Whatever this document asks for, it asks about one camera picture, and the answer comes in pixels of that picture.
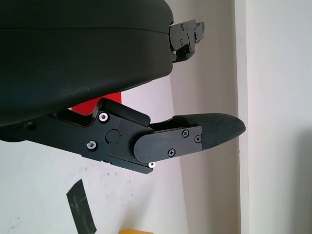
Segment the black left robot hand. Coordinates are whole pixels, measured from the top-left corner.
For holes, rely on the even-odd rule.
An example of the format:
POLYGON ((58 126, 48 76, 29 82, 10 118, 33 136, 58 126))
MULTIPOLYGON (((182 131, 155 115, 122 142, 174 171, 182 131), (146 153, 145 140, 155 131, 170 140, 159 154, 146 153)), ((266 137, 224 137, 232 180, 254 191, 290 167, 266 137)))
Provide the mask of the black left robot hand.
POLYGON ((245 132, 237 117, 150 117, 107 99, 169 75, 204 37, 163 0, 3 0, 0 138, 31 141, 148 174, 157 161, 245 132))

